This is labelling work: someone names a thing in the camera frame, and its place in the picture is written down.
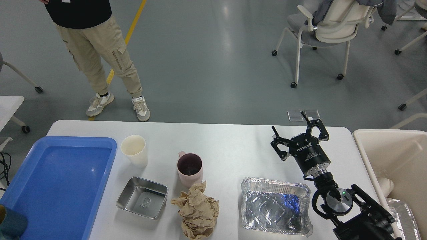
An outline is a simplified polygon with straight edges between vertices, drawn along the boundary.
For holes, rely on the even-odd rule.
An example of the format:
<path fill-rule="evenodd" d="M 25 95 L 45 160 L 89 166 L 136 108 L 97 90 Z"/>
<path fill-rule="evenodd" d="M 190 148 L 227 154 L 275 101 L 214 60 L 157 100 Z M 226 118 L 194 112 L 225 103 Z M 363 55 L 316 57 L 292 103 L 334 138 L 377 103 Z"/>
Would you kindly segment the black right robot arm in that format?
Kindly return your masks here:
<path fill-rule="evenodd" d="M 313 210 L 332 221 L 339 240 L 393 240 L 392 214 L 356 184 L 348 189 L 337 185 L 327 170 L 331 161 L 319 144 L 329 140 L 329 133 L 320 119 L 310 120 L 303 111 L 301 116 L 307 122 L 306 131 L 287 139 L 273 126 L 271 146 L 282 161 L 292 156 L 304 179 L 314 182 Z"/>

